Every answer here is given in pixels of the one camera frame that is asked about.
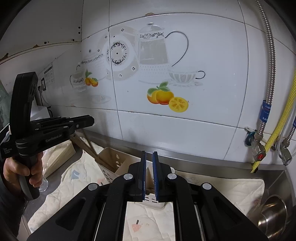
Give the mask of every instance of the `dark sleeve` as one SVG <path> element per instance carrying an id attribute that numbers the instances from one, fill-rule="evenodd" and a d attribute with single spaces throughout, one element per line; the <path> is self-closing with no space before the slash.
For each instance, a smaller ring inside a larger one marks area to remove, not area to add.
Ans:
<path id="1" fill-rule="evenodd" d="M 0 216 L 11 232 L 17 236 L 25 208 L 25 199 L 12 195 L 3 183 L 3 168 L 0 168 Z"/>

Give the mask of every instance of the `gray countertop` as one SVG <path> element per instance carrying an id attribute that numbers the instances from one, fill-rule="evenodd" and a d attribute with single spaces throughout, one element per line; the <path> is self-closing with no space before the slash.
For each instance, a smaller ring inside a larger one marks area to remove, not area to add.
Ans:
<path id="1" fill-rule="evenodd" d="M 50 193 L 52 193 L 54 190 L 57 189 L 57 187 L 61 183 L 61 176 L 65 172 L 65 170 L 73 164 L 75 161 L 79 160 L 82 156 L 82 150 L 79 149 L 74 145 L 76 153 L 68 160 L 66 161 L 60 168 L 58 168 L 54 173 L 52 173 L 48 178 L 48 188 L 45 192 L 41 192 L 39 198 L 29 201 L 28 205 L 25 208 L 24 216 L 27 221 L 30 220 L 30 218 L 33 216 L 33 214 L 38 210 L 38 208 L 41 207 L 41 205 L 45 202 L 46 196 Z"/>

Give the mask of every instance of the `yellow pipe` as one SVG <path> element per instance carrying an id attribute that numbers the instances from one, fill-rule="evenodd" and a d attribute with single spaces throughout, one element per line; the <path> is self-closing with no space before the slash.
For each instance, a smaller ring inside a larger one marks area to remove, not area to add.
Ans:
<path id="1" fill-rule="evenodd" d="M 294 73 L 292 87 L 290 90 L 290 94 L 289 94 L 288 101 L 286 103 L 284 112 L 283 112 L 276 128 L 274 129 L 272 135 L 270 136 L 270 138 L 268 139 L 267 143 L 264 146 L 266 153 L 269 151 L 270 147 L 274 144 L 275 140 L 279 136 L 279 133 L 283 129 L 283 127 L 288 119 L 288 116 L 291 112 L 295 98 L 296 98 L 296 69 L 295 69 L 295 73 Z M 259 164 L 260 164 L 260 161 L 256 161 L 252 164 L 251 173 L 254 173 L 255 169 L 259 166 Z"/>

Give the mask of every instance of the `blue label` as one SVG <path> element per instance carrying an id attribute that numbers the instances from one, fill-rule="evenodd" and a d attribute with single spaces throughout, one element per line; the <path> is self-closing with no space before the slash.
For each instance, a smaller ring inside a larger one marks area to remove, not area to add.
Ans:
<path id="1" fill-rule="evenodd" d="M 259 118 L 262 122 L 264 122 L 264 123 L 267 122 L 268 116 L 270 113 L 270 109 L 271 109 L 271 105 L 267 104 L 266 100 L 264 100 L 262 103 L 262 108 L 261 108 L 260 116 L 259 116 Z"/>
<path id="2" fill-rule="evenodd" d="M 296 117 L 295 117 L 294 122 L 293 122 L 293 127 L 296 127 Z"/>

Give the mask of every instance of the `teapot lid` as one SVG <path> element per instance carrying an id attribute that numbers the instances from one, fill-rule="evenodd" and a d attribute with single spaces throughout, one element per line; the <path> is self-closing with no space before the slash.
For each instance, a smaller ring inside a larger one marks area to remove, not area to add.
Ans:
<path id="1" fill-rule="evenodd" d="M 155 31 L 160 31 L 163 30 L 163 28 L 161 28 L 158 25 L 155 25 L 153 23 L 149 23 L 147 24 L 147 26 L 143 27 L 139 32 L 140 33 L 148 33 L 148 32 L 155 32 Z"/>

